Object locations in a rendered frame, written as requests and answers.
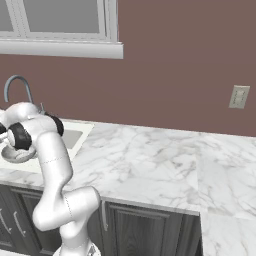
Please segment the white sink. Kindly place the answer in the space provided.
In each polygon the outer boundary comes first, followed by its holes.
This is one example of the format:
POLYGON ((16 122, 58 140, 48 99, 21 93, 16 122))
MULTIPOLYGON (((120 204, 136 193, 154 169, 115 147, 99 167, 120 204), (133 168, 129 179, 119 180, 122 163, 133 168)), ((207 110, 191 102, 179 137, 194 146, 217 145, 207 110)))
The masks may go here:
MULTIPOLYGON (((83 143, 87 139, 88 135, 94 128, 93 123, 85 122, 73 122, 62 119, 64 125, 64 134, 62 136, 63 142, 67 148, 70 161, 73 161, 76 154, 82 147, 83 143)), ((1 151, 5 144, 0 145, 0 169, 9 169, 17 171, 26 171, 30 173, 40 173, 41 168, 38 158, 35 157, 25 163, 10 163, 3 159, 1 151)))

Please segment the white framed window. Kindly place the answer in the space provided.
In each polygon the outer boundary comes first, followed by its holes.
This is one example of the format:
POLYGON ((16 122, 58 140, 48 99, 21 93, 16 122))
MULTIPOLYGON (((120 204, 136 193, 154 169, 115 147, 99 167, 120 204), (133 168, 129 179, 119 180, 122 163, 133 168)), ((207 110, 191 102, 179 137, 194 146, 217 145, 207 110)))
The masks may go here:
POLYGON ((121 59, 118 0, 0 0, 0 54, 121 59))

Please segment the grey bowl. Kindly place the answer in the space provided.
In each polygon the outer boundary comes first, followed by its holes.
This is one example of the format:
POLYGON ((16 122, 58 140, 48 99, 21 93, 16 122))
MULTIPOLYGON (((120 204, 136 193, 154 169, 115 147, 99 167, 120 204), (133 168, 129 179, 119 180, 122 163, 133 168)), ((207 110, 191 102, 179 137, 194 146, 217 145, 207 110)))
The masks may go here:
POLYGON ((5 161, 14 164, 27 162, 33 158, 35 154, 36 150, 34 148, 29 148, 28 150, 15 149, 8 145, 6 145, 1 152, 1 156, 5 161))

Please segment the dark grey cupboard door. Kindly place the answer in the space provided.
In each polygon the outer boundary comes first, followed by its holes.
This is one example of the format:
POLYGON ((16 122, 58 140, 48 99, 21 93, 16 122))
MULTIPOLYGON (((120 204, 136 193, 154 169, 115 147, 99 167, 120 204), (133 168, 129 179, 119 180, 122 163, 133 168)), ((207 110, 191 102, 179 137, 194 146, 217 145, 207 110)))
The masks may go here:
POLYGON ((0 191, 0 249, 11 252, 15 250, 11 233, 12 227, 8 220, 8 210, 0 191))
POLYGON ((106 202, 105 256, 203 256, 199 216, 106 202))
POLYGON ((32 220, 32 213, 41 199, 42 192, 11 187, 10 194, 13 199, 12 209, 14 212, 18 212, 20 225, 26 231, 26 237, 22 235, 21 237, 30 255, 53 256, 61 245, 59 231, 54 229, 41 232, 35 227, 32 220))

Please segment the grey wall outlet plate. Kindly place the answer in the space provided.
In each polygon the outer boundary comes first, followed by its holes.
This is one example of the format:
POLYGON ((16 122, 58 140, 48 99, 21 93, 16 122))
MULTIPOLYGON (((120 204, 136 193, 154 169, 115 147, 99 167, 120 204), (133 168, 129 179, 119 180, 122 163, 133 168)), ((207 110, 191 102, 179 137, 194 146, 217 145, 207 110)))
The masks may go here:
POLYGON ((233 87, 229 107, 243 109, 249 94, 250 87, 248 85, 235 85, 233 87))

